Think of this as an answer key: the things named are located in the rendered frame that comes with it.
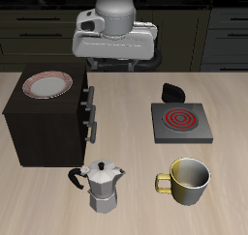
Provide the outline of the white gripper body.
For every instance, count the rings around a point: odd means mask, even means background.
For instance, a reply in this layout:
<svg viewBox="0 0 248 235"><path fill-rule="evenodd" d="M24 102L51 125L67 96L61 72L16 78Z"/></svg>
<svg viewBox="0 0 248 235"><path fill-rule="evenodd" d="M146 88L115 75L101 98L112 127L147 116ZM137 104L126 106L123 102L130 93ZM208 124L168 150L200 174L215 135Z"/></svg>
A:
<svg viewBox="0 0 248 235"><path fill-rule="evenodd" d="M118 39L102 32L76 30L73 54L76 57L149 60L154 55L157 27L151 22L134 22L131 32Z"/></svg>

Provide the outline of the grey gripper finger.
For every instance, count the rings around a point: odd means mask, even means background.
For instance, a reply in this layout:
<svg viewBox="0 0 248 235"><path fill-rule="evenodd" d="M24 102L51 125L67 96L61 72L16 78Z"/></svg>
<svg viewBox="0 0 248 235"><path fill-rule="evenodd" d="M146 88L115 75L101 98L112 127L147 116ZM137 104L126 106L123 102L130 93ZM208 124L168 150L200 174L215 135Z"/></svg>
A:
<svg viewBox="0 0 248 235"><path fill-rule="evenodd" d="M95 61L93 58L87 57L86 61L91 69L97 69L98 62Z"/></svg>
<svg viewBox="0 0 248 235"><path fill-rule="evenodd" d="M139 62L139 60L132 60L128 63L128 72L134 72L135 71L135 65Z"/></svg>

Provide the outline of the round black stove knob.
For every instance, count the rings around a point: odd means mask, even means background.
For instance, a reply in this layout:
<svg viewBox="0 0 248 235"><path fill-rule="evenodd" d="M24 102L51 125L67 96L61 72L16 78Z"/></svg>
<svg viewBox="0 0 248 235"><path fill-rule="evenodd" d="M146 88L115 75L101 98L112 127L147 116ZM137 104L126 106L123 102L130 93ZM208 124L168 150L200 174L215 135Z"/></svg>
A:
<svg viewBox="0 0 248 235"><path fill-rule="evenodd" d="M180 87L169 83L163 85L162 101L164 103L184 103L185 98L185 93Z"/></svg>

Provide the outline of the silver moka pot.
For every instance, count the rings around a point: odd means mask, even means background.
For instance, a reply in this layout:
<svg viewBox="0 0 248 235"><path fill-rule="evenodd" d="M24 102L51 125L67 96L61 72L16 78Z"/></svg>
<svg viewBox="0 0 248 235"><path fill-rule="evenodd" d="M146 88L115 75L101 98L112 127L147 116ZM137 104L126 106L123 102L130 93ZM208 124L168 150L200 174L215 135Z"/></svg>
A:
<svg viewBox="0 0 248 235"><path fill-rule="evenodd" d="M117 206L116 183L125 174L113 162L101 159L90 163L88 167L74 168L69 171L68 177L80 190L83 189L77 176L85 177L89 184L91 208L102 214L107 214Z"/></svg>

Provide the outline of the white plate with red rings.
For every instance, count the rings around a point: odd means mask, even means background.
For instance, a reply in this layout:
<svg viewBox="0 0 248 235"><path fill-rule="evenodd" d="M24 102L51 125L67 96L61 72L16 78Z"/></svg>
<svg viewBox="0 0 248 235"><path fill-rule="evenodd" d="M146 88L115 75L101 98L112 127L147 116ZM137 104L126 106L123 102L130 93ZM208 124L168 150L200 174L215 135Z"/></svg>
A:
<svg viewBox="0 0 248 235"><path fill-rule="evenodd" d="M26 79L22 91L33 99L52 99L69 91L72 85L73 79L67 73L49 71Z"/></svg>

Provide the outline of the dark kitchen cupboards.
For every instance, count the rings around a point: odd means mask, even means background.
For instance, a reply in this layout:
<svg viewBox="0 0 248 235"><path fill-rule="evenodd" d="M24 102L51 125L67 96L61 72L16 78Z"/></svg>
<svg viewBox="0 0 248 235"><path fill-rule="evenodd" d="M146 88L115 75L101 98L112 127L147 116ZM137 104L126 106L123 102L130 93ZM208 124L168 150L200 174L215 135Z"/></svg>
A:
<svg viewBox="0 0 248 235"><path fill-rule="evenodd" d="M158 26L155 72L197 72L212 0L133 0L137 19ZM27 63L77 63L72 36L77 14L96 0L0 0L0 72Z"/></svg>

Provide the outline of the dark wooden cabinet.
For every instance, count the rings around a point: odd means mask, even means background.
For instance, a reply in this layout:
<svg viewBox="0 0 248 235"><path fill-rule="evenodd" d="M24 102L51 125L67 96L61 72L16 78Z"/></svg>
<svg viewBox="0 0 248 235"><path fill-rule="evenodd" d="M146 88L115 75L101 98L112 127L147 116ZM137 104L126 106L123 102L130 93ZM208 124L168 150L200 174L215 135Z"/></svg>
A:
<svg viewBox="0 0 248 235"><path fill-rule="evenodd" d="M68 74L72 87L51 99L33 99L22 91L34 74ZM28 64L4 110L8 129L22 166L76 167L84 165L88 129L94 122L93 91L83 63Z"/></svg>

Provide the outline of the yellow and white mug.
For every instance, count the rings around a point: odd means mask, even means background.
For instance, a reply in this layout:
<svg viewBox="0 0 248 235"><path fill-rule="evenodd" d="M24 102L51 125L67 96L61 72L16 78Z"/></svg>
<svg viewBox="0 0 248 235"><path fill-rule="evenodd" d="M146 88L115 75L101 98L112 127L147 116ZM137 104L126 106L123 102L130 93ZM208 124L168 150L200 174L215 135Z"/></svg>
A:
<svg viewBox="0 0 248 235"><path fill-rule="evenodd" d="M173 162L169 174L158 174L155 190L171 194L182 205L195 205L201 198L210 180L209 169L200 161L182 158Z"/></svg>

